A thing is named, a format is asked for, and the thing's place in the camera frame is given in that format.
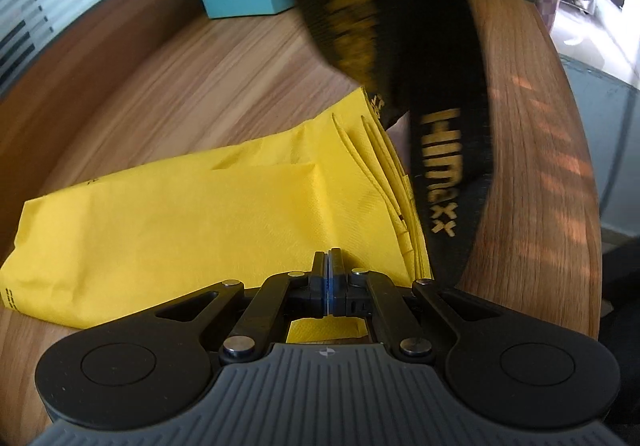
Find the yellow fabric shopping bag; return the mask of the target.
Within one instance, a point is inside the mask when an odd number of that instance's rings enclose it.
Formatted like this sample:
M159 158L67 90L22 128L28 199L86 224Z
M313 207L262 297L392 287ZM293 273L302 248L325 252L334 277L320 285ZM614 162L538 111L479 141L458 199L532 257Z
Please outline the yellow fabric shopping bag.
M10 310L89 328L318 251L408 286L460 279L490 192L490 103L468 0L297 0L357 83L321 114L24 204L1 269Z

